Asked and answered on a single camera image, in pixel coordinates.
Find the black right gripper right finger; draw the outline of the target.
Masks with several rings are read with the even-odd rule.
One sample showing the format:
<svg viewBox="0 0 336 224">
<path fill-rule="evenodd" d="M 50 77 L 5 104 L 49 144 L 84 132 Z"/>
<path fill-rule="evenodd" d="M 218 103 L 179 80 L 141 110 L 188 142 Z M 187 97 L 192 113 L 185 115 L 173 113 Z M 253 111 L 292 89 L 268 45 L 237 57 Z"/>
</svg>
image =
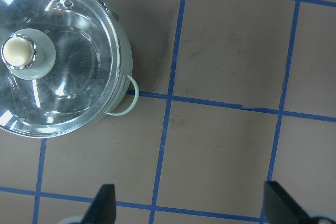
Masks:
<svg viewBox="0 0 336 224">
<path fill-rule="evenodd" d="M 264 212 L 271 224 L 319 223 L 320 220 L 310 217 L 276 181 L 264 183 Z"/>
</svg>

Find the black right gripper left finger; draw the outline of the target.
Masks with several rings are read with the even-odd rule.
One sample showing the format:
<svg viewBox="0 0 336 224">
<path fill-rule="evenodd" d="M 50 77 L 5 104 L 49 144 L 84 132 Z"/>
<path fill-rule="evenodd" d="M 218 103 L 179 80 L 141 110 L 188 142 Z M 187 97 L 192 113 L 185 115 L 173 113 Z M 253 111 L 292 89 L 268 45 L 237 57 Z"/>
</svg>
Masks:
<svg viewBox="0 0 336 224">
<path fill-rule="evenodd" d="M 115 187 L 114 184 L 104 184 L 84 215 L 82 223 L 115 223 L 115 220 Z"/>
</svg>

